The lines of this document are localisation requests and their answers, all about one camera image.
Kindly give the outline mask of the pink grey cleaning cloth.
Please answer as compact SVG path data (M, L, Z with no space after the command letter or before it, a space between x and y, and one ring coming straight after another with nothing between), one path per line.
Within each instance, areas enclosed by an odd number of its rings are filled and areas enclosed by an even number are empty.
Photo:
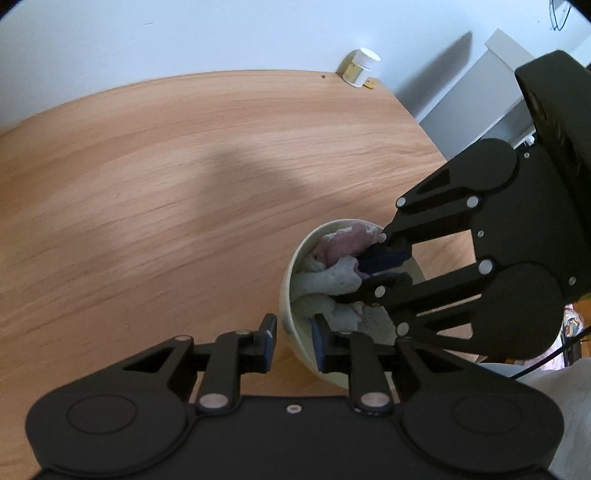
M322 314L337 332L360 332L362 320L391 319L384 308L363 302L339 303L335 296L353 293L368 278L358 270L358 255L375 244L382 230L356 223L325 235L304 258L290 280L290 300L294 313L311 321Z

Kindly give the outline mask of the white appliance with grille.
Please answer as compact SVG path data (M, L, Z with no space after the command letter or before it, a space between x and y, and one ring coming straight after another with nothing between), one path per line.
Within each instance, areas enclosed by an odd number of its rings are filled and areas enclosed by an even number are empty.
M516 69L533 59L504 31L489 37L486 52L420 122L446 159L481 139L517 147L534 133L515 77Z

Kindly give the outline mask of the white pill bottle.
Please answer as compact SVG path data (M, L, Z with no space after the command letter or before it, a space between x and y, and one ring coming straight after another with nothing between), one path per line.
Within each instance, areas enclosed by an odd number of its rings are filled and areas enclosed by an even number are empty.
M376 52L360 47L346 55L337 73L349 86L361 88L380 62L381 56Z

